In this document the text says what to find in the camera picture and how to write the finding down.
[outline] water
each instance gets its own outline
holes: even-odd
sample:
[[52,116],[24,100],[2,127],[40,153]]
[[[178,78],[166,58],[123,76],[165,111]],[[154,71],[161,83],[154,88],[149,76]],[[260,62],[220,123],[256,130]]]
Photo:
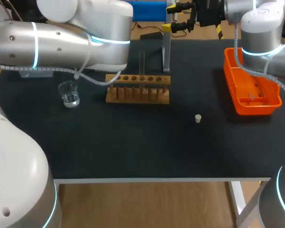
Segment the water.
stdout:
[[68,94],[65,94],[62,97],[62,100],[63,100],[63,103],[65,104],[65,106],[68,108],[74,108],[77,105],[79,105],[79,103],[80,103],[78,93],[74,92],[74,91],[70,92]]

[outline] wooden floor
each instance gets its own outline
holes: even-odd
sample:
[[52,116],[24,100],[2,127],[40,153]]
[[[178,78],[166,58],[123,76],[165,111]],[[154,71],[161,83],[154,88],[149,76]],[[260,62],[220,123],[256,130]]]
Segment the wooden floor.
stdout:
[[[188,15],[179,15],[179,22],[187,18]],[[234,38],[233,26],[223,22],[221,27],[225,38]],[[139,39],[141,34],[156,31],[159,30],[136,27],[131,38]],[[218,35],[215,26],[195,26],[193,32],[177,39],[218,39]],[[248,201],[258,183],[243,186]],[[223,182],[84,184],[65,185],[60,190],[62,228],[235,227],[229,191]]]

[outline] yellow and black tape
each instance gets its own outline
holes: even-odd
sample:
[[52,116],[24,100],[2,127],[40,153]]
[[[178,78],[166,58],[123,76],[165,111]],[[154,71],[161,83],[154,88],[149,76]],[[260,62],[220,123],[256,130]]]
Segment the yellow and black tape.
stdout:
[[220,25],[216,25],[215,27],[217,28],[218,38],[219,39],[224,39],[224,36],[223,36],[222,29],[221,29]]

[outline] wooden peg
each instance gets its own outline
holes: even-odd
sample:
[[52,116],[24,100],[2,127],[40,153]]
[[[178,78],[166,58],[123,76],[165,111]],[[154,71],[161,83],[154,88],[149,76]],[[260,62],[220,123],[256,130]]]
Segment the wooden peg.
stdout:
[[116,99],[119,99],[119,87],[116,87]]
[[158,96],[159,96],[159,94],[160,94],[160,89],[156,89],[156,100],[158,100]]
[[143,87],[142,86],[140,86],[140,95],[139,95],[139,97],[141,99],[143,98]]
[[123,94],[124,94],[124,99],[126,99],[127,98],[127,87],[124,87],[123,88]]
[[152,93],[151,89],[148,88],[148,99],[149,99],[149,100],[151,100],[151,93]]
[[132,87],[132,98],[134,99],[134,95],[135,95],[135,87]]
[[166,93],[166,91],[167,91],[167,85],[163,85],[163,90],[162,90],[162,93],[164,94],[164,93]]

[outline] clear glass cup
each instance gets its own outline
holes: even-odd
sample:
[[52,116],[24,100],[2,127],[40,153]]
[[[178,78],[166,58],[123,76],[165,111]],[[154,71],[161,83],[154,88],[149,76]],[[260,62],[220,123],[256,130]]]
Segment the clear glass cup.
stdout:
[[62,96],[63,103],[68,108],[74,108],[80,103],[77,84],[72,81],[66,81],[58,86],[58,91]]

